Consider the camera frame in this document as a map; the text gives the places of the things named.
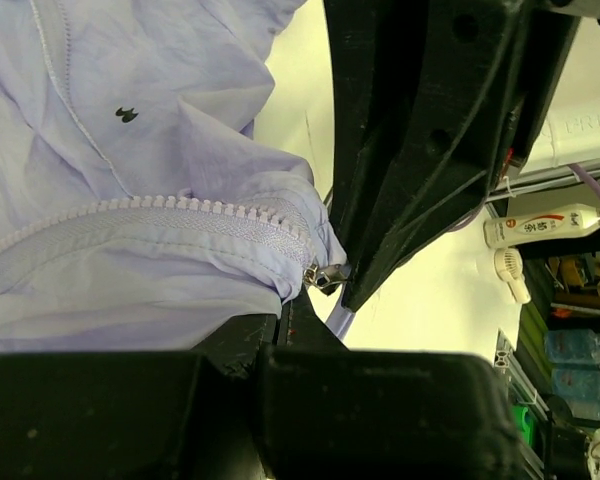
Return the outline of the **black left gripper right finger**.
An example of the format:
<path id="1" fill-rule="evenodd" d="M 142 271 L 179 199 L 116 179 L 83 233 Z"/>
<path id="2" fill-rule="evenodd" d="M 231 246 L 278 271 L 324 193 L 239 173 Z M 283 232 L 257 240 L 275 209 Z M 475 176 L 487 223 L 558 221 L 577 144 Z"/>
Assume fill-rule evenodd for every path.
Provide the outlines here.
<path id="1" fill-rule="evenodd" d="M 257 445 L 269 477 L 524 477 L 511 407 L 485 359 L 350 350 L 306 297 L 257 321 Z"/>

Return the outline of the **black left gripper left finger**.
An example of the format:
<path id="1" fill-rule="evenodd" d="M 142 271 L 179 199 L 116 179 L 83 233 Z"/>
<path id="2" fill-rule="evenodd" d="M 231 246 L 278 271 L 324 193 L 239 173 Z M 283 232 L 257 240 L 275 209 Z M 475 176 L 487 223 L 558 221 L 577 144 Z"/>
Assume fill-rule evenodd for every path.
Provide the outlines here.
<path id="1" fill-rule="evenodd" d="M 261 479 L 245 383 L 278 322 L 169 352 L 0 354 L 0 479 Z"/>

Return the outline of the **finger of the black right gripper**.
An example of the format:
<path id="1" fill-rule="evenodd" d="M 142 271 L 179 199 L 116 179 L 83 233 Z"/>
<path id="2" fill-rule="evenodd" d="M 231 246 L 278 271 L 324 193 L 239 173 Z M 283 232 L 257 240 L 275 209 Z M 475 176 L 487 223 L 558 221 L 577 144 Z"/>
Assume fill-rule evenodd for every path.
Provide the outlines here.
<path id="1" fill-rule="evenodd" d="M 426 1 L 327 1 L 335 144 L 330 220 L 350 273 L 343 305 L 357 310 L 371 217 L 410 119 L 424 52 Z"/>
<path id="2" fill-rule="evenodd" d="M 474 212 L 507 160 L 529 156 L 579 25 L 544 1 L 426 2 L 409 123 L 365 244 L 360 291 L 367 300 Z"/>

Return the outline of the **lavender zip jacket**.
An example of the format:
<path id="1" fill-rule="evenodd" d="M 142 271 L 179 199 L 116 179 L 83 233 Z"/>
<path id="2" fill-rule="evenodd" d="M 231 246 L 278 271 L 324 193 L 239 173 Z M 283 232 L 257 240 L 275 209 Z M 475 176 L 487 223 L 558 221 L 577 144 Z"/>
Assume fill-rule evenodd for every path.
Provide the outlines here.
<path id="1" fill-rule="evenodd" d="M 296 1 L 0 1 L 0 354 L 188 349 L 348 275 L 255 142 Z"/>

